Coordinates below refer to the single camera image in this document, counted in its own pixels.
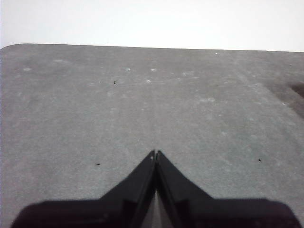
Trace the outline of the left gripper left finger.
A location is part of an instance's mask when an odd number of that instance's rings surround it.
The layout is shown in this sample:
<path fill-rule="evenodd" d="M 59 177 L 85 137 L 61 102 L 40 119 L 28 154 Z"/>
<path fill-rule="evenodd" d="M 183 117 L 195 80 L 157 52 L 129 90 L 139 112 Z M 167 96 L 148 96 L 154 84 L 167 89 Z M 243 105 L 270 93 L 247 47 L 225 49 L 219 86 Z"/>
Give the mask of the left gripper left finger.
<path fill-rule="evenodd" d="M 99 199 L 44 201 L 26 206 L 14 228 L 139 228 L 155 193 L 155 151 Z"/>

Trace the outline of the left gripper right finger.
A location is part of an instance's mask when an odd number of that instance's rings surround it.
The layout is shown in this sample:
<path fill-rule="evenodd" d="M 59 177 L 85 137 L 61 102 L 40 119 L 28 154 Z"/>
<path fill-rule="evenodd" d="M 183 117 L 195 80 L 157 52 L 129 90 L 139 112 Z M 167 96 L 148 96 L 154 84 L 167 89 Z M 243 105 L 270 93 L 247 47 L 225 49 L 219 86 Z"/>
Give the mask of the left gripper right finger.
<path fill-rule="evenodd" d="M 161 152 L 157 192 L 175 228 L 295 228 L 292 210 L 268 199 L 215 199 L 186 178 Z"/>

